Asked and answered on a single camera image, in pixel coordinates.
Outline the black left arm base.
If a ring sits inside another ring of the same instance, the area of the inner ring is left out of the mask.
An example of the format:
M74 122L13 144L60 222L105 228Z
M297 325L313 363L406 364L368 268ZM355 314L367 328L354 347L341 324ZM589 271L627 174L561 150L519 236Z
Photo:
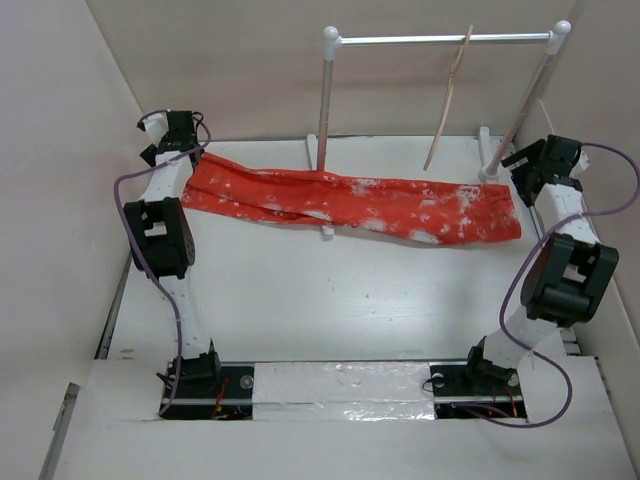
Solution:
M198 378L182 380L171 404L169 397L173 386L174 368L156 376L163 383L159 416L165 420L215 420L234 421L253 418L253 387L255 365L253 363L223 363L221 379Z

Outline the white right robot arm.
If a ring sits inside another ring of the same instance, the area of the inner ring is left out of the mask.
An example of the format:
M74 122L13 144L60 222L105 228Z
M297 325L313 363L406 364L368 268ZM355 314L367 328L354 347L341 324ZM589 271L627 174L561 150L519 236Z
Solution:
M502 162L520 199L540 216L545 234L518 274L519 306L468 355L462 381L483 394L506 383L524 356L561 329L595 315L619 261L601 243L585 215L583 188L575 177L582 143L550 135Z

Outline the orange white tie-dye trousers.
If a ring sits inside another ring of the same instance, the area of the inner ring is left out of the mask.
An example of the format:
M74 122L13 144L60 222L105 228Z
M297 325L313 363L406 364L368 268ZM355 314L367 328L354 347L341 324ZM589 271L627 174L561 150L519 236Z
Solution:
M521 236L506 185L254 169L213 154L201 157L182 203L234 219L350 227L430 245L500 243Z

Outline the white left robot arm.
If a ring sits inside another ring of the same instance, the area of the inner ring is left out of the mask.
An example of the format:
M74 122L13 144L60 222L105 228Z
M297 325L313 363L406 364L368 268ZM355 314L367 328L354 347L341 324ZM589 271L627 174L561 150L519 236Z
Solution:
M223 373L191 291L195 241L181 201L206 145L198 139L203 120L201 113L188 110L160 110L139 120L137 127L150 138L141 153L150 180L138 200L124 204L123 215L136 267L160 288L176 323L178 352L160 378L208 397L222 387Z

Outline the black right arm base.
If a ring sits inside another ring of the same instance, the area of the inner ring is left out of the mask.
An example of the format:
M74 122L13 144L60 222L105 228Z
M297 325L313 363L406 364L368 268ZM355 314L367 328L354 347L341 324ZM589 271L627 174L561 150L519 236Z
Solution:
M474 413L497 420L527 419L519 378L508 382L481 380L473 383L464 375L461 362L431 363L422 389L433 397L435 418L472 419Z

